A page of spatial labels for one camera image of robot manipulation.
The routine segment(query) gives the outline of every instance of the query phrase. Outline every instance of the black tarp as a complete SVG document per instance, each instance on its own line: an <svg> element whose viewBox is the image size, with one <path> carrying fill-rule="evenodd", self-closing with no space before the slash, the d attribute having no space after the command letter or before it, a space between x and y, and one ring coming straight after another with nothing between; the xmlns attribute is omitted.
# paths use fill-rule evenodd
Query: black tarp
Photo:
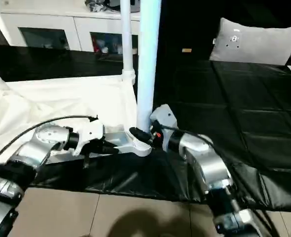
<svg viewBox="0 0 291 237"><path fill-rule="evenodd" d="M0 54L16 57L9 53L12 48L5 48L0 48ZM6 67L0 67L4 79L11 79L11 72L20 79L30 75L44 79L120 71L120 64L99 62L90 53L39 53L40 49L37 53L31 50L34 60L28 67L30 55L25 49L22 54L17 50L17 66L11 64L6 72ZM45 55L55 60L49 63L43 60ZM155 106L169 104L180 128L213 140L248 206L291 211L291 71L285 66L192 59L178 62L168 62L169 70L158 65ZM19 69L25 68L22 64L31 74ZM86 170L82 160L46 165L34 186L201 201L188 164L178 155L162 151L144 158L134 154L92 158Z"/></svg>

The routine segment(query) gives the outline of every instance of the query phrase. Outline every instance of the black cable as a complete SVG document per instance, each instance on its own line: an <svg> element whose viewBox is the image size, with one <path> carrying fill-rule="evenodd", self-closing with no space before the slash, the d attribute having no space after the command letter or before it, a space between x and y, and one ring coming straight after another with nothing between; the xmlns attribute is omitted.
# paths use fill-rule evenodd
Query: black cable
<svg viewBox="0 0 291 237"><path fill-rule="evenodd" d="M72 119L72 118L87 118L90 121L94 121L96 120L96 118L92 117L92 116L87 116L87 115L70 115L70 116L63 116L63 117L58 117L58 118L52 118L52 119L48 119L46 121L40 122L28 129L26 129L25 131L23 131L22 133L20 133L19 135L17 135L14 139L12 139L6 146L4 146L1 150L0 150L0 155L8 149L8 147L10 147L15 141L17 141L21 136L25 135L27 132L30 132L31 130L46 124L48 122L53 122L53 121L57 121L57 120L61 120L61 119Z"/></svg>
<svg viewBox="0 0 291 237"><path fill-rule="evenodd" d="M165 129L168 129L168 130L172 130L172 131L178 131L178 132L184 132L184 133L188 133L189 135L192 135L192 136L195 136L195 137L198 137L199 139L203 140L205 143L207 143L209 146L211 146L214 151L220 156L220 157L223 157L221 155L221 153L219 152L219 150L217 150L215 147L214 147L214 144L210 141L208 141L208 139L204 138L203 136L197 134L197 133L194 133L194 132L191 132L191 131L187 131L187 130L183 130L183 129L179 129L179 128L175 128L175 127L169 127L169 126L165 126L165 125L162 125L161 124L161 128L165 128ZM278 231L273 223L273 221L271 220L270 216L266 213L266 211L263 211L263 214L264 214L264 217L265 219L267 220L268 224L270 225L270 227L268 226L268 224L263 220L263 218L259 215L259 213L252 209L252 211L255 213L255 215L258 217L258 219L260 220L260 222L263 224L263 226L267 229L267 231L269 232L269 234L273 237L279 237L279 234L278 234Z"/></svg>
<svg viewBox="0 0 291 237"><path fill-rule="evenodd" d="M259 221L263 224L263 226L268 230L268 232L271 233L272 229L270 228L268 223L263 219L263 217L258 213L258 211L257 210L252 210L252 212L259 219Z"/></svg>

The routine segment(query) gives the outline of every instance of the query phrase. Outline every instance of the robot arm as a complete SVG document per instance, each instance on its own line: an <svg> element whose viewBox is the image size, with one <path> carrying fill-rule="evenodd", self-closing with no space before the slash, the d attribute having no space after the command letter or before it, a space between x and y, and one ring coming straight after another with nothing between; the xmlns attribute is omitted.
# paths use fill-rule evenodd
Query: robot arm
<svg viewBox="0 0 291 237"><path fill-rule="evenodd" d="M10 232L18 216L16 206L47 162L51 151L72 148L73 155L78 156L86 144L99 141L103 136L104 126L99 120L90 122L78 133L72 128L51 123L36 129L31 140L0 165L0 237Z"/></svg>
<svg viewBox="0 0 291 237"><path fill-rule="evenodd" d="M217 232L225 236L261 237L251 210L241 209L235 200L230 172L215 152L212 141L203 135L194 136L179 131L177 120L168 105L158 107L150 119L151 134L138 128L131 128L130 132L153 147L179 153L191 164L200 191L213 213Z"/></svg>

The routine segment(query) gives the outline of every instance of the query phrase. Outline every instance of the orange label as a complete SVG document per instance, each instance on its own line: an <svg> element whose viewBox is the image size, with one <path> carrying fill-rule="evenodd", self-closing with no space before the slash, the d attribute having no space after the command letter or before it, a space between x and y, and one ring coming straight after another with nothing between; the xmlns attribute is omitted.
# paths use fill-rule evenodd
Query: orange label
<svg viewBox="0 0 291 237"><path fill-rule="evenodd" d="M182 52L182 53L191 53L192 50L193 50L192 48L183 48L183 49L181 50L181 52Z"/></svg>

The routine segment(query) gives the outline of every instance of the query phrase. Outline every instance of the tile floor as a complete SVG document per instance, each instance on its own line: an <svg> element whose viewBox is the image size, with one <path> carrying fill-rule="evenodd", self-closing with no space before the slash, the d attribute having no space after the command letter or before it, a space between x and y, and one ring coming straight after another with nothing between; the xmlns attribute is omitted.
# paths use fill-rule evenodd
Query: tile floor
<svg viewBox="0 0 291 237"><path fill-rule="evenodd" d="M197 204L31 188L18 211L10 237L219 236L209 208ZM291 237L291 213L269 215Z"/></svg>

